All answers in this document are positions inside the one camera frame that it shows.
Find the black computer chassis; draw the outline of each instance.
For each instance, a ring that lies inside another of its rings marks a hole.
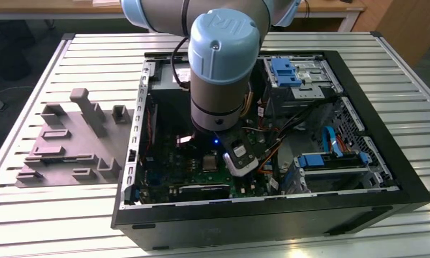
[[[272,51],[260,54],[323,55],[364,125],[363,134],[371,137],[400,190],[121,210],[119,182],[111,228],[121,230],[143,250],[350,234],[392,214],[430,203],[430,193],[336,51]]]

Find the light blue robot joint cap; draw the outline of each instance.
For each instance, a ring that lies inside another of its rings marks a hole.
[[[284,13],[284,16],[280,18],[278,23],[274,24],[274,26],[287,27],[291,24],[299,4],[300,4],[300,0],[294,0],[294,3],[290,5],[290,7]]]
[[[188,63],[195,75],[211,84],[242,79],[255,64],[259,31],[251,18],[232,9],[212,9],[191,26]]]
[[[145,17],[141,0],[121,0],[121,7],[123,15],[133,25],[153,30]]]

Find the orange wire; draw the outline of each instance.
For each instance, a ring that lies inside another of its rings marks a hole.
[[[258,173],[259,174],[272,174],[272,172],[268,170],[258,170]]]
[[[282,143],[279,143],[279,144],[276,145],[275,149],[274,149],[274,150],[270,152],[270,154],[267,155],[267,157],[266,157],[264,161],[262,162],[262,164],[260,164],[260,166],[259,166],[258,171],[262,171],[262,170],[263,170],[263,166],[264,166],[264,164],[266,164],[267,160],[270,159],[270,157],[271,157],[271,156],[274,155],[274,153],[278,151],[278,148],[279,148],[280,144],[282,144]]]
[[[335,139],[336,139],[336,141],[338,141],[338,143],[339,143],[339,145],[340,145],[340,148],[342,148],[342,151],[347,151],[347,147],[346,147],[346,145],[344,145],[344,143],[343,143],[343,141],[342,141],[342,138],[340,138],[340,136],[338,135],[336,137],[335,137]]]
[[[258,129],[260,129],[260,130],[268,130],[268,127],[263,127],[263,118],[262,117],[259,117],[259,119],[258,119]],[[274,127],[272,128],[272,131],[274,132],[278,132],[279,129],[276,127]]]

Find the aluminum table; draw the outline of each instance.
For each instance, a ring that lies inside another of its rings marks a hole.
[[[167,34],[66,35],[0,150],[0,257],[430,256],[430,204],[354,235],[145,253],[111,230],[115,184],[19,189],[14,176],[43,124],[45,103],[71,88],[107,110],[133,108],[145,52],[170,52]],[[270,33],[263,50],[336,50],[430,191],[430,90],[383,38],[368,33]]]

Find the slotted metal tabletop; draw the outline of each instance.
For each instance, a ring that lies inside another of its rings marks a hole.
[[[70,90],[86,88],[103,110],[117,104],[133,108],[143,53],[170,52],[180,40],[167,34],[66,38],[0,150],[0,257],[430,256],[430,204],[354,235],[145,253],[109,227],[115,184],[17,188],[14,177],[43,124],[45,103],[78,110]],[[430,90],[423,82],[383,38],[368,33],[270,33],[263,43],[263,50],[302,49],[339,51],[430,191]]]

